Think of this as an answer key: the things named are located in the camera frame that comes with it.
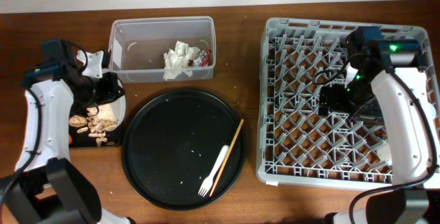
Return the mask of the brown ginger piece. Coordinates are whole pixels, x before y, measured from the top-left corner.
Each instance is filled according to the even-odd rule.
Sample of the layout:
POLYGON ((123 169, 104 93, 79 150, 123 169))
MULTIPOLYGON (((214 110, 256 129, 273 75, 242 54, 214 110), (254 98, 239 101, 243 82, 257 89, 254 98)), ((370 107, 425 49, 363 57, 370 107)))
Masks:
POLYGON ((69 118, 69 125, 75 128, 81 128, 88 124, 87 118, 79 115, 73 115, 69 118))

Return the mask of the grey plate with food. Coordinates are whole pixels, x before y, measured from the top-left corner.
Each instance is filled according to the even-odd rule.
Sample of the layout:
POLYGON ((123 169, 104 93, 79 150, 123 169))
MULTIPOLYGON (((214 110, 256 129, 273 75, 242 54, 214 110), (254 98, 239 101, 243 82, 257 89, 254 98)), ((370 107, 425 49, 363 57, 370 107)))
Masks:
POLYGON ((106 133, 116 130, 126 114, 125 95, 107 104, 93 104, 86 108, 88 127, 91 133, 106 133))

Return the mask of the white tissue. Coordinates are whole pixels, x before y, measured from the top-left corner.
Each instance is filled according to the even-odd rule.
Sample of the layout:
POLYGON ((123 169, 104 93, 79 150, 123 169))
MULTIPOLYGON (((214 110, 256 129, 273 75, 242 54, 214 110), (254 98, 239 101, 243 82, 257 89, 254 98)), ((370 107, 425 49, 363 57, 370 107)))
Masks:
POLYGON ((176 79, 183 68, 190 66, 190 61, 194 61, 200 51, 198 47, 190 47, 187 43, 177 41, 174 49, 164 53, 163 79, 165 81, 176 79))

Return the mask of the red foil wrapper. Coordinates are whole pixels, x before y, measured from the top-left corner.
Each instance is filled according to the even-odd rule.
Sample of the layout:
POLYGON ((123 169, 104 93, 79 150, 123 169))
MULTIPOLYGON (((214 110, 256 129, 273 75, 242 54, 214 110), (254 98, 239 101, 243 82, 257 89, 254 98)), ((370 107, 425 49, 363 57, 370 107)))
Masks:
POLYGON ((208 66, 210 60, 211 51, 210 50, 201 50, 199 51, 194 60, 192 61, 193 67, 205 67, 208 66))

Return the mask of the light blue cup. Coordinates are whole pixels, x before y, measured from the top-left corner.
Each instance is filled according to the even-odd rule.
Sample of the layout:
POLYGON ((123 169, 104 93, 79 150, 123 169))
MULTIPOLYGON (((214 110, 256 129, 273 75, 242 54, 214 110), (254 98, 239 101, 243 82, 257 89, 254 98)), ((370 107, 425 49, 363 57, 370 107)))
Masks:
POLYGON ((428 96, 428 107, 430 110, 430 117, 432 120, 437 119, 437 100, 435 97, 428 96))

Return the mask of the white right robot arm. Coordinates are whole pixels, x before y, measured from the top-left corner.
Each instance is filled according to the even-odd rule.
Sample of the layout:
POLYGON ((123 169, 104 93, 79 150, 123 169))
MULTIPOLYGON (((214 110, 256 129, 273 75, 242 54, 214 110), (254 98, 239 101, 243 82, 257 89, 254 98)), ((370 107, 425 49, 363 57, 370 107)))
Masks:
POLYGON ((439 138, 426 90, 428 64, 421 43, 385 39, 362 26, 345 39, 348 60, 326 70, 318 113, 346 113, 349 121, 381 124, 387 133, 393 182, 367 190, 366 206, 330 213, 325 223, 438 223, 439 138))

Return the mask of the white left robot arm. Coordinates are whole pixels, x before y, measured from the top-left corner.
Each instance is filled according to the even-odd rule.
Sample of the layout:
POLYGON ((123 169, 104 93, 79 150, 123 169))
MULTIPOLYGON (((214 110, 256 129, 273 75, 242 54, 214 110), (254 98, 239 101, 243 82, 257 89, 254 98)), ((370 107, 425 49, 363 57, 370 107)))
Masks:
POLYGON ((41 45, 44 61, 22 85, 27 122, 14 173, 1 179, 1 204, 18 223, 132 223, 104 209, 97 190, 71 163, 69 130, 104 136, 122 126, 125 91, 104 50, 65 39, 41 45))

